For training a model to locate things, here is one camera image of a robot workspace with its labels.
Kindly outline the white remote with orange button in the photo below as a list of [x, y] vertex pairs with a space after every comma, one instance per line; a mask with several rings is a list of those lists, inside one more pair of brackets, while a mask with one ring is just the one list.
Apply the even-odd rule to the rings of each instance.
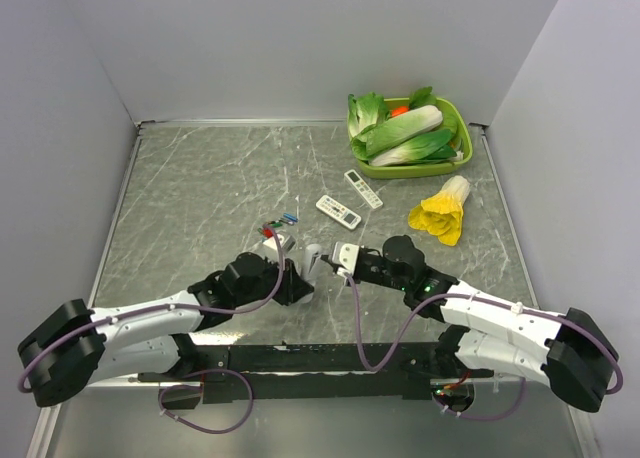
[[309, 244], [305, 248], [301, 265], [301, 278], [310, 285], [317, 281], [322, 262], [322, 251], [323, 248], [320, 244]]

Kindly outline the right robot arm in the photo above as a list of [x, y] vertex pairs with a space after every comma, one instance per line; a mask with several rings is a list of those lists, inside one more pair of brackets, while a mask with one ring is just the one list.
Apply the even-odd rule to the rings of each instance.
[[412, 316], [446, 324], [436, 361], [448, 376], [464, 370], [518, 376], [589, 413], [622, 389], [617, 351], [580, 309], [549, 312], [482, 292], [429, 266], [407, 235], [379, 250], [337, 242], [322, 259], [354, 294], [361, 282], [397, 290]]

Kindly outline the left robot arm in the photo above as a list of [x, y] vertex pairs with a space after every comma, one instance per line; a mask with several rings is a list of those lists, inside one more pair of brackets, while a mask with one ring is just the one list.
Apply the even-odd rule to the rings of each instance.
[[20, 392], [41, 408], [76, 396], [87, 385], [136, 373], [184, 380], [198, 365], [193, 332], [274, 301], [288, 306], [312, 296], [318, 260], [296, 266], [246, 252], [224, 269], [167, 298], [116, 308], [60, 305], [18, 346]]

